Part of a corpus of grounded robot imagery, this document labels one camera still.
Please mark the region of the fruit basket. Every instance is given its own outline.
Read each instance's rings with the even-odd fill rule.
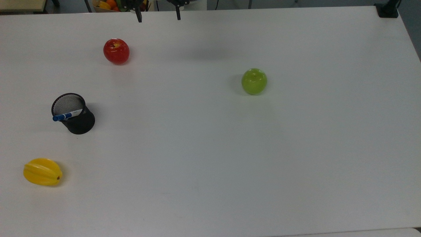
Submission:
[[[147,0],[144,0],[140,5],[140,10],[145,11]],[[92,0],[92,5],[95,12],[125,12],[129,11],[121,6],[120,0]]]

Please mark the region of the mesh cup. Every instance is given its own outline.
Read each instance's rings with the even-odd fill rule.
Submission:
[[[67,93],[58,97],[51,106],[53,116],[69,113],[82,109],[82,112],[75,117],[60,122],[73,134],[84,134],[92,129],[95,124],[95,116],[88,107],[82,96],[75,93]]]

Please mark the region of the green apple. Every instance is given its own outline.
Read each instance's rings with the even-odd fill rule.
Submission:
[[[241,84],[245,92],[249,94],[258,94],[266,87],[267,77],[262,70],[252,68],[244,73]]]

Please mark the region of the blue marker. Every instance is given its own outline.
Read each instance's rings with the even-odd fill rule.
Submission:
[[[69,112],[69,113],[56,115],[56,116],[53,116],[53,121],[60,121],[60,120],[63,120],[63,119],[67,120],[70,117],[78,116],[80,114],[80,112],[82,112],[82,110],[76,110],[76,111],[72,111],[72,112]]]

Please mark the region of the white table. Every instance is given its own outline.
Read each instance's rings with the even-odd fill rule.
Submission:
[[[421,64],[374,7],[0,16],[0,235],[421,226]],[[131,49],[123,66],[102,53]],[[241,88],[257,67],[259,96]],[[51,118],[82,95],[94,128]],[[24,164],[59,163],[58,187]]]

